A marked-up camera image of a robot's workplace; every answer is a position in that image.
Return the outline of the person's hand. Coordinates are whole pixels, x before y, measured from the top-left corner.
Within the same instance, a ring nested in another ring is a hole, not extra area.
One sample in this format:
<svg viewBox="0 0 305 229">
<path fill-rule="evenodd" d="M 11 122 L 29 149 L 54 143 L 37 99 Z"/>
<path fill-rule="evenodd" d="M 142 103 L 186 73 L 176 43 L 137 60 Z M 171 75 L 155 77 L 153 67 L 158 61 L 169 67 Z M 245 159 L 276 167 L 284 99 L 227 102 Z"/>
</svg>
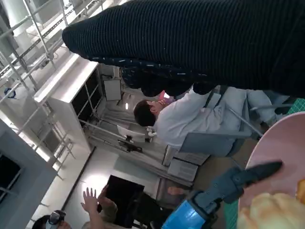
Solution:
<svg viewBox="0 0 305 229">
<path fill-rule="evenodd" d="M 167 192 L 168 192 L 168 194 L 173 195 L 173 196 L 185 194 L 185 190 L 180 187 L 168 187 Z"/>
</svg>

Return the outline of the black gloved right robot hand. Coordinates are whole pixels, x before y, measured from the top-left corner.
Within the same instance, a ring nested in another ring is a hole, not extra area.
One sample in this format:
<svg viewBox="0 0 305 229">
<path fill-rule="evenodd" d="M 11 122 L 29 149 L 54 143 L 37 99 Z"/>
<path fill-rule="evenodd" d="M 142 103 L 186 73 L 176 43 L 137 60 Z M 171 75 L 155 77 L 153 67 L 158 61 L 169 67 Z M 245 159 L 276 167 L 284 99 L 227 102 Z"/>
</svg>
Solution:
<svg viewBox="0 0 305 229">
<path fill-rule="evenodd" d="M 131 0 L 71 24 L 62 40 L 84 59 L 143 70 L 136 87 L 305 96 L 302 0 Z"/>
</svg>

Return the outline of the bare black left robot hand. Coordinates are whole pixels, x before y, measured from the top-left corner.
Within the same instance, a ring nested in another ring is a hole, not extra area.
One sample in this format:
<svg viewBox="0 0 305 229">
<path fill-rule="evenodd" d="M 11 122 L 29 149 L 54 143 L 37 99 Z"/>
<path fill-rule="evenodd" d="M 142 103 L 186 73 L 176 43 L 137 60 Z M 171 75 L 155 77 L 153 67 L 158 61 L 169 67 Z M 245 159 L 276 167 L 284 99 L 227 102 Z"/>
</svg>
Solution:
<svg viewBox="0 0 305 229">
<path fill-rule="evenodd" d="M 216 177 L 204 190 L 194 190 L 174 210 L 161 226 L 162 229 L 210 229 L 217 221 L 222 202 L 238 200 L 244 189 L 277 173 L 283 162 L 272 161 L 248 169 L 232 167 Z"/>
</svg>

